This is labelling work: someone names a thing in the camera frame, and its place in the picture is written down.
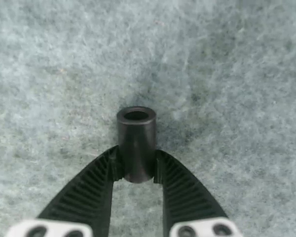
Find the textured fabric surface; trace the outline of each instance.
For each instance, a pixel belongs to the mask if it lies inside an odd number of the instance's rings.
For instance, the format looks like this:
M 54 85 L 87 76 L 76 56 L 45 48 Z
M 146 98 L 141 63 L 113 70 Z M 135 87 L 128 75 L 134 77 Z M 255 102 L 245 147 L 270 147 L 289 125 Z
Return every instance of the textured fabric surface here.
M 246 237 L 296 237 L 296 0 L 0 0 L 0 236 L 158 116 Z M 162 189 L 114 185 L 111 237 L 161 237 Z

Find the cylindrical spacer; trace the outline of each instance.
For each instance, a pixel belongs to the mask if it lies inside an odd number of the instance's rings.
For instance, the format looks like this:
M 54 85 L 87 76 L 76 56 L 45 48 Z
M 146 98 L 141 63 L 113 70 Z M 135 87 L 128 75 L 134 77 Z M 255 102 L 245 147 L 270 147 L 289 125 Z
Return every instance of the cylindrical spacer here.
M 146 107 L 128 107 L 117 114 L 119 154 L 124 178 L 142 183 L 153 177 L 156 146 L 156 113 Z

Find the screw hole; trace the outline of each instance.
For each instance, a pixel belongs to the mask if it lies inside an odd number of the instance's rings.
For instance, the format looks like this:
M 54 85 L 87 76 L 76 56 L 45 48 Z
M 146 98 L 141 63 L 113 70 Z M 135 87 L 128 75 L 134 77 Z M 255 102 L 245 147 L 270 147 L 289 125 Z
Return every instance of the screw hole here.
M 44 226 L 37 226 L 31 229 L 26 237 L 44 237 L 47 232 L 47 229 Z
M 83 237 L 83 233 L 80 231 L 71 231 L 68 234 L 66 234 L 65 237 Z
M 195 231 L 190 226 L 182 226 L 179 228 L 179 237 L 195 237 Z
M 213 227 L 213 230 L 217 236 L 229 236 L 232 234 L 228 226 L 217 224 Z
M 124 118 L 128 120 L 144 120 L 148 117 L 149 115 L 142 111 L 132 111 L 124 115 Z

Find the black plastic tube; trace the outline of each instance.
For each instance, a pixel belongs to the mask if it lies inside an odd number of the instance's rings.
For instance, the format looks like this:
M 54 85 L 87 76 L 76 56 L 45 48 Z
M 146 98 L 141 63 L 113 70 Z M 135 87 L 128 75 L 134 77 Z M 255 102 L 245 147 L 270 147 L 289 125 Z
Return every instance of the black plastic tube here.
M 156 113 L 146 107 L 128 107 L 117 114 L 119 154 L 124 178 L 142 183 L 153 177 L 156 146 Z

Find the tube opening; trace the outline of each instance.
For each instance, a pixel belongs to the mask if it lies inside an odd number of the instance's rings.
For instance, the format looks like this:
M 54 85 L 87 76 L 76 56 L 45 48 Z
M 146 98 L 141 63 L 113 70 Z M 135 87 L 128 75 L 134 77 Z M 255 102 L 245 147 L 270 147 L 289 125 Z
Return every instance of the tube opening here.
M 144 120 L 144 119 L 147 119 L 148 117 L 149 115 L 142 111 L 132 111 L 124 115 L 124 118 L 128 120 L 135 120 L 135 121 Z

